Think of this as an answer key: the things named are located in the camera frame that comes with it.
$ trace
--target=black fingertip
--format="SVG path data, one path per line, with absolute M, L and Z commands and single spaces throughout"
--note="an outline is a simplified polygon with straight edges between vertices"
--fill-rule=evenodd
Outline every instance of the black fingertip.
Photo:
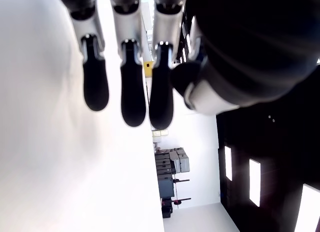
M 83 64 L 83 94 L 92 111 L 103 110 L 109 101 L 106 61 L 95 58 L 94 38 L 86 38 L 87 61 Z
M 136 61 L 137 42 L 126 42 L 124 64 L 121 70 L 121 112 L 126 124 L 131 127 L 141 125 L 146 117 L 146 99 L 144 91 L 142 65 Z
M 159 65 L 152 69 L 152 87 L 149 106 L 149 117 L 152 126 L 158 130 L 166 129 L 173 119 L 174 99 L 170 81 L 171 69 L 168 58 L 170 46 L 161 46 Z

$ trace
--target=rectangular light panel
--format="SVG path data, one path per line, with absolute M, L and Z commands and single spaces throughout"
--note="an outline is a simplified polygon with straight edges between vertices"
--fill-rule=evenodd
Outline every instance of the rectangular light panel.
M 253 159 L 249 160 L 250 169 L 250 192 L 249 198 L 255 203 L 256 206 L 260 206 L 260 190 L 261 190 L 261 164 Z
M 185 48 L 182 49 L 182 54 L 183 54 L 183 61 L 186 62 L 187 59 L 186 59 L 186 51 L 185 51 Z
M 161 130 L 161 136 L 167 136 L 169 135 L 169 131 L 167 129 Z
M 188 51 L 189 51 L 189 54 L 191 53 L 191 44 L 190 44 L 190 36 L 189 34 L 186 35 L 186 43 L 188 45 Z
M 320 217 L 320 191 L 304 184 L 294 232 L 315 232 Z
M 232 181 L 232 159 L 231 149 L 227 146 L 224 147 L 224 158 L 225 158 L 225 175 Z

